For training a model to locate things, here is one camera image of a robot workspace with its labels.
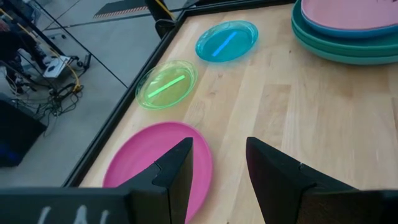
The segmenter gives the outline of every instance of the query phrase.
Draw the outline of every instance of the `yellow cable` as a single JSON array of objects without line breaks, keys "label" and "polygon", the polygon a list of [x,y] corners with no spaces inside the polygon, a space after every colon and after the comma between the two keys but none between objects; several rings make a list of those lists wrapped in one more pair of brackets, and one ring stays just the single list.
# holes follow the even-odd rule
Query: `yellow cable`
[{"label": "yellow cable", "polygon": [[[14,20],[14,18],[12,18],[9,14],[7,14],[6,12],[4,12],[4,10],[1,9],[1,8],[0,8],[0,12],[3,13],[5,16],[7,16],[10,20],[12,20],[12,21]],[[76,93],[76,92],[80,91],[81,86],[80,86],[79,76],[76,74],[76,72],[74,71],[74,69],[73,69],[68,63],[65,63],[65,62],[61,59],[61,56],[60,56],[57,52],[55,52],[54,50],[51,49],[51,46],[49,46],[47,43],[44,43],[44,42],[40,41],[38,38],[36,38],[34,35],[32,35],[28,30],[26,30],[26,29],[25,29],[22,25],[20,25],[19,23],[17,23],[17,25],[18,25],[25,33],[29,34],[33,39],[35,39],[36,41],[38,41],[38,42],[41,43],[41,44],[44,44],[44,45],[51,51],[51,53],[53,53],[63,64],[65,64],[65,65],[69,68],[69,70],[72,72],[73,76],[74,76],[75,79],[76,79],[75,87],[73,87],[72,92]]]},{"label": "yellow cable", "polygon": [[166,8],[166,6],[164,6],[159,0],[155,0],[158,5],[165,11],[167,12],[167,14],[173,19],[175,20],[175,16]]}]

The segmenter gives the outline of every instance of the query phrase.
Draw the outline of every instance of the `stack of plates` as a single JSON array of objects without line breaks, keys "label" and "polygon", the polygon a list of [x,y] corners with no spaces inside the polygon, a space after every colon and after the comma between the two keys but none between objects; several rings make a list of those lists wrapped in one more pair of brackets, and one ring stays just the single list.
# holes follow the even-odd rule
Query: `stack of plates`
[{"label": "stack of plates", "polygon": [[325,35],[308,24],[301,1],[292,12],[292,28],[300,44],[319,57],[354,65],[398,62],[398,32],[367,39],[346,39]]}]

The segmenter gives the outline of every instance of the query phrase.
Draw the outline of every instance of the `floor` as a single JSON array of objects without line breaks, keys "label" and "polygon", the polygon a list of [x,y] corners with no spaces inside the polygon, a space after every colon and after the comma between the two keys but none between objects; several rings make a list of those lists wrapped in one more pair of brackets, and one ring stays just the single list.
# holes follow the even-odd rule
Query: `floor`
[{"label": "floor", "polygon": [[[159,43],[151,16],[126,19],[148,11],[119,17],[93,19],[94,14],[112,0],[42,0],[44,8],[81,42],[95,57],[90,69],[80,78],[83,97],[75,110],[42,122],[49,122],[46,137],[39,137],[22,163],[0,169],[0,187],[61,186],[90,142],[111,114],[116,103]],[[182,7],[184,0],[166,0],[170,9]],[[120,18],[107,22],[108,19]],[[62,32],[42,15],[37,26],[50,35]],[[57,37],[54,43],[67,55],[84,58],[87,52],[71,37]],[[9,94],[4,79],[0,92]]]}]

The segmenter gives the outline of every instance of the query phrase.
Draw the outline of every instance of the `wooden tabletop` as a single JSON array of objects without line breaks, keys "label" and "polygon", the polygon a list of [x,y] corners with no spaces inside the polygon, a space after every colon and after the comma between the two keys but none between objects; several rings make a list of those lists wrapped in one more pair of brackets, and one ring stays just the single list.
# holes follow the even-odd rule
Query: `wooden tabletop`
[{"label": "wooden tabletop", "polygon": [[[295,41],[292,5],[189,17],[161,62],[184,59],[198,69],[181,103],[149,111],[135,101],[81,186],[101,187],[121,145],[144,127],[177,120],[199,130],[213,153],[213,180],[191,223],[264,223],[245,158],[255,136],[359,189],[398,187],[398,65],[357,67],[320,59]],[[209,65],[195,53],[207,29],[242,19],[259,29],[254,50]]]}]

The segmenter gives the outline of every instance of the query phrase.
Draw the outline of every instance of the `metal frame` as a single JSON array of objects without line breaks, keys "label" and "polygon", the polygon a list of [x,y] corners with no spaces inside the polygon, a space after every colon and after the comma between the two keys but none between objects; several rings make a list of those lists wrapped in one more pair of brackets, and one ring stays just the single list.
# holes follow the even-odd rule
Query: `metal frame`
[{"label": "metal frame", "polygon": [[170,30],[163,36],[156,49],[153,51],[147,62],[141,68],[137,77],[130,84],[127,91],[123,94],[119,103],[116,105],[115,109],[113,109],[111,115],[106,120],[103,127],[100,129],[94,140],[88,146],[84,155],[82,155],[82,157],[78,161],[78,164],[69,175],[68,179],[64,182],[63,187],[78,187],[80,185],[88,170],[93,165],[102,148],[108,141],[109,137],[112,135],[120,120],[123,118],[125,112],[130,107],[130,104],[135,99],[136,88],[139,84],[140,78],[142,78],[150,69],[157,65],[158,61],[167,50],[167,47],[170,45],[171,41],[173,40],[187,17],[203,14],[212,14],[217,12],[228,12],[242,9],[277,6],[294,2],[295,0],[237,0],[216,4],[208,4],[206,6],[199,6],[192,9],[184,9],[175,21],[175,26],[170,28]]}]

